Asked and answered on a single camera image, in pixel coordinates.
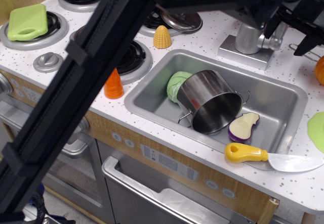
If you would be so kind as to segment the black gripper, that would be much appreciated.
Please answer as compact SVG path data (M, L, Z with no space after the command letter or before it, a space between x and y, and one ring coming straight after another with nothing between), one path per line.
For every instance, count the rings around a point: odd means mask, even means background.
M323 29L323 0L284 0L264 29L265 38L283 38L285 23L295 29ZM321 32L305 33L294 56L303 56L321 45Z

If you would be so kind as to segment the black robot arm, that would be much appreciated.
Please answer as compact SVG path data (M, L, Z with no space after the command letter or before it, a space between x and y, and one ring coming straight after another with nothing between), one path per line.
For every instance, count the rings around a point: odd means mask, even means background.
M22 223L23 208L71 137L118 60L155 6L169 13L220 10L270 36L280 22L304 33L295 54L323 44L323 28L291 0L101 0L81 37L1 161L1 223Z

